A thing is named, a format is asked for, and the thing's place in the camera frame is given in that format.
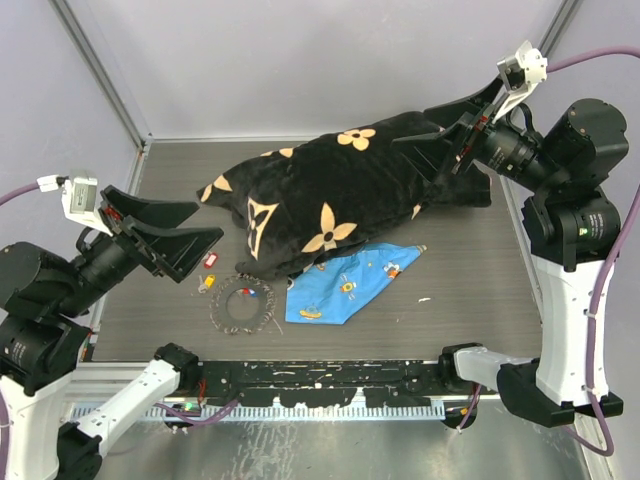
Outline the yellow key tag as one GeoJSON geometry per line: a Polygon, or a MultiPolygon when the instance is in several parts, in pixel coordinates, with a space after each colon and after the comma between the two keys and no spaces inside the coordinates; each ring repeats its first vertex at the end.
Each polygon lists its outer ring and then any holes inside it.
{"type": "Polygon", "coordinates": [[[199,294],[205,294],[209,292],[216,282],[216,276],[213,274],[209,274],[206,276],[199,276],[199,285],[197,287],[197,292],[199,294]]]}

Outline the large metal keyring with rings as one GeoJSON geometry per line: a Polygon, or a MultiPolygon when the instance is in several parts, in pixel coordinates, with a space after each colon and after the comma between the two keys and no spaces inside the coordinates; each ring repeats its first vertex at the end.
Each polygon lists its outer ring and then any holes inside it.
{"type": "Polygon", "coordinates": [[[276,294],[268,283],[238,275],[213,288],[210,319],[217,330],[227,335],[255,334],[274,319],[275,306],[276,294]],[[255,290],[258,296],[243,295],[242,288],[255,290]]]}

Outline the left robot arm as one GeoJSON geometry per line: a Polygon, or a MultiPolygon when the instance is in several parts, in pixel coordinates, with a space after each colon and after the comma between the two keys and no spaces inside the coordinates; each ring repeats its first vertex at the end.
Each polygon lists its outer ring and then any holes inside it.
{"type": "Polygon", "coordinates": [[[76,422],[60,419],[65,393],[91,329],[78,318],[137,268],[175,282],[222,238],[188,228],[192,201],[145,200],[115,187],[54,181],[65,216],[82,226],[67,260],[17,242],[1,251],[1,475],[5,479],[92,479],[112,445],[164,397],[202,383],[198,357],[160,347],[143,372],[76,422]]]}

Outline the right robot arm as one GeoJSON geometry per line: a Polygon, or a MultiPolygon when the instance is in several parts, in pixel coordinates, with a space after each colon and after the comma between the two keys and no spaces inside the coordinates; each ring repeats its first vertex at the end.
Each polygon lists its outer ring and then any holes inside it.
{"type": "Polygon", "coordinates": [[[432,108],[445,127],[393,145],[431,187],[482,164],[525,188],[523,227],[541,290],[542,351],[517,358],[478,343],[447,346],[438,379],[459,394],[472,383],[497,392],[507,410],[535,424],[569,425],[577,414],[618,416],[622,399],[603,368],[603,319],[622,222],[602,185],[627,155],[627,122],[613,105],[573,102],[546,134],[516,127],[493,101],[495,80],[477,94],[432,108]]]}

